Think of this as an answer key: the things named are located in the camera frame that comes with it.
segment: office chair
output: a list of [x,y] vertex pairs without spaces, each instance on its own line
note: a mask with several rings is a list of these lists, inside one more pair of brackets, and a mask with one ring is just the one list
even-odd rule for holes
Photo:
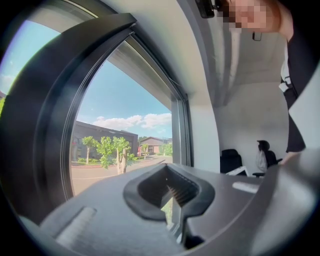
[[[242,158],[235,149],[226,149],[222,151],[220,156],[220,173],[227,174],[239,167],[242,167]],[[246,172],[242,171],[238,175],[246,176]]]

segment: building wall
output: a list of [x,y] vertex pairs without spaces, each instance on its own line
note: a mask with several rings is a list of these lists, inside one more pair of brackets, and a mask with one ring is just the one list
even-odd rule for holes
[[236,149],[250,174],[258,172],[257,140],[266,140],[278,159],[286,155],[289,117],[278,83],[239,85],[230,103],[215,108],[220,151]]
[[[98,142],[101,141],[101,137],[124,137],[130,143],[130,154],[137,155],[138,151],[138,135],[125,131],[118,131],[107,129],[92,124],[76,121],[73,128],[73,144],[71,147],[71,159],[76,161],[80,158],[87,158],[87,147],[82,144],[82,138],[92,136]],[[98,159],[101,156],[98,155],[95,148],[90,150],[90,158]]]
[[2,99],[2,98],[5,98],[7,95],[5,95],[2,91],[0,91],[0,100]]
[[154,153],[159,153],[160,152],[159,146],[154,146],[153,147],[153,152]]

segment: gray plastic surface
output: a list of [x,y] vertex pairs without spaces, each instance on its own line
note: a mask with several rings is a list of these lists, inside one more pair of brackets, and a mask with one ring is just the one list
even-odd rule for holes
[[[191,225],[193,235],[199,234],[206,239],[226,227],[254,196],[232,188],[233,182],[261,183],[256,178],[226,176],[176,164],[170,166],[214,186],[216,198],[210,211],[198,221],[194,218]],[[54,210],[42,222],[41,229],[61,245],[90,256],[154,256],[183,252],[185,248],[176,242],[165,222],[142,219],[123,198],[123,189],[128,181],[158,167],[154,165],[97,182]]]
[[[258,192],[236,218],[219,233],[183,255],[208,256],[214,252],[219,256],[257,256],[281,253],[319,204],[319,156],[319,149],[305,150],[286,165],[273,166],[266,173]],[[191,219],[188,222],[195,226]]]
[[174,255],[184,249],[168,232],[167,224],[137,216],[123,199],[124,186],[154,166],[97,182],[54,210],[40,228],[55,239],[65,232],[83,207],[96,213],[85,228],[74,230],[69,249],[88,256]]

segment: gray plastic object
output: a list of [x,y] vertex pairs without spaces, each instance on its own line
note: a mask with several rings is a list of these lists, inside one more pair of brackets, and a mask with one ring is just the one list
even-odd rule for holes
[[[275,253],[301,230],[319,202],[319,156],[320,150],[306,150],[285,166],[272,167],[264,179],[169,164],[206,180],[215,191],[204,214],[186,220],[183,230],[204,241],[191,250],[176,243],[165,222],[139,217],[123,198],[123,189],[130,180],[162,165],[94,184],[53,211],[40,228],[67,248],[90,256]],[[252,186],[262,183],[254,194],[233,188],[237,182]],[[61,239],[64,233],[71,234],[65,236],[69,240]]]
[[[254,196],[232,188],[234,182],[262,182],[256,178],[226,176],[183,165],[168,166],[180,174],[192,174],[207,181],[215,190],[214,200],[209,206],[215,216],[207,223],[204,239],[224,229]],[[181,253],[185,248],[176,242],[165,221],[141,218],[128,207],[123,197],[128,182],[163,168],[166,168],[165,164],[158,164],[99,181],[54,210],[42,222],[41,229],[61,245],[84,255],[154,256]],[[92,210],[83,213],[84,209]]]
[[126,204],[140,217],[152,221],[166,221],[161,208],[168,194],[181,208],[181,222],[202,215],[215,198],[209,182],[164,164],[132,179],[123,190]]

